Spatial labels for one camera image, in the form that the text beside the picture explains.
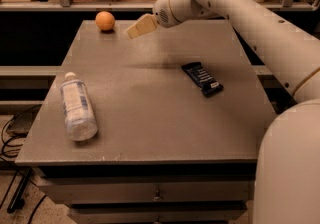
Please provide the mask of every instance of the bottle cap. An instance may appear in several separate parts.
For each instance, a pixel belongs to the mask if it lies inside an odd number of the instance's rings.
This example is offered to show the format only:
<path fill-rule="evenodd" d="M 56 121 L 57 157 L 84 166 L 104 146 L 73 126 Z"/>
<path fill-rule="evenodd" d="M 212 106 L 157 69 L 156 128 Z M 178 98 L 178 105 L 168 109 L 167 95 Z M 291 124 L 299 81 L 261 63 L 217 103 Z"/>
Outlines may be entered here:
<path fill-rule="evenodd" d="M 67 79 L 68 77 L 71 77 L 71 76 L 77 76 L 77 75 L 73 72 L 68 72 L 67 74 L 65 74 L 64 78 Z"/>

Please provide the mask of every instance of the table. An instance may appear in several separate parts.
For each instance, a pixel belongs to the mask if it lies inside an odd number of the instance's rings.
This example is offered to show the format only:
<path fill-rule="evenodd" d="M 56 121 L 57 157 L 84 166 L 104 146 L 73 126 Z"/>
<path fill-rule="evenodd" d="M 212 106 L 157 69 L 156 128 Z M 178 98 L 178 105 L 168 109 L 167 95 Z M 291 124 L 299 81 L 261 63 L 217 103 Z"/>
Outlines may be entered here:
<path fill-rule="evenodd" d="M 130 40 L 133 21 L 84 21 L 16 160 L 78 223 L 236 218 L 252 199 L 273 108 L 227 21 L 189 21 Z M 224 90 L 205 97 L 181 66 L 200 61 Z M 98 134 L 66 136 L 59 86 L 87 85 Z"/>

